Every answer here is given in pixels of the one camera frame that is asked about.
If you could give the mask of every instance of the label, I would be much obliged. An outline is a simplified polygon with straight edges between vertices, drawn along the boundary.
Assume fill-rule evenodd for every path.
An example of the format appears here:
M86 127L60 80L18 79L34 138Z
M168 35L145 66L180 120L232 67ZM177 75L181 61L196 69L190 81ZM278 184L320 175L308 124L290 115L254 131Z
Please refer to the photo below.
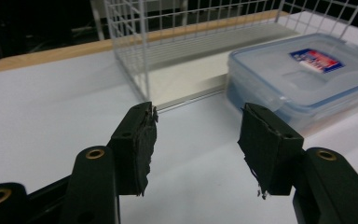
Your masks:
M339 60L316 49L302 49L289 54L301 65L318 73L329 73L345 66Z

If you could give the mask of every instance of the wire rack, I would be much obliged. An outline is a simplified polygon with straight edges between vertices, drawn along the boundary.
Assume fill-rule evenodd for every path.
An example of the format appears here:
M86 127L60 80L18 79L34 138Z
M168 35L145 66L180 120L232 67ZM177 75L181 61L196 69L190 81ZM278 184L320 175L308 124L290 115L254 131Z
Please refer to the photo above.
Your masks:
M221 89L234 49L343 36L358 0L105 0L105 8L117 59L161 109Z

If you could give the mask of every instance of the white tabletop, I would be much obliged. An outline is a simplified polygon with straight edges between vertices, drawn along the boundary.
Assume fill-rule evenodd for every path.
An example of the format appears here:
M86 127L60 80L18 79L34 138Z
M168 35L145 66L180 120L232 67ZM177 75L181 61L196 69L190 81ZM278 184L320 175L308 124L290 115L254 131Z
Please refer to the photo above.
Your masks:
M111 52L0 73L0 183L33 192L105 145L140 103ZM121 197L122 223L296 223L290 197L257 198L237 145L241 115L219 93L160 113L144 198ZM358 172L358 112L306 138Z

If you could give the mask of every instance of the transparent plastic container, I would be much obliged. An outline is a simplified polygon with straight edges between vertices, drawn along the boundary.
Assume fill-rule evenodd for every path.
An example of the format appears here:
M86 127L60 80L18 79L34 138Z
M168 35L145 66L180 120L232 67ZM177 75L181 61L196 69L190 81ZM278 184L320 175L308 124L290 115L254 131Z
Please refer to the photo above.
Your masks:
M305 132L358 105L358 47L314 34L238 49L229 55L226 96Z

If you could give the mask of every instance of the container lid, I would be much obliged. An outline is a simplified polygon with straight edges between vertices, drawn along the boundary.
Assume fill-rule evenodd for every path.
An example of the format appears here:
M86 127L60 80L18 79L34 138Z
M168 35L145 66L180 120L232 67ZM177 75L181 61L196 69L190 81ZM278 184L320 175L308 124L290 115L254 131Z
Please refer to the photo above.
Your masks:
M358 48L330 35L303 35L239 49L229 57L297 109L358 92Z

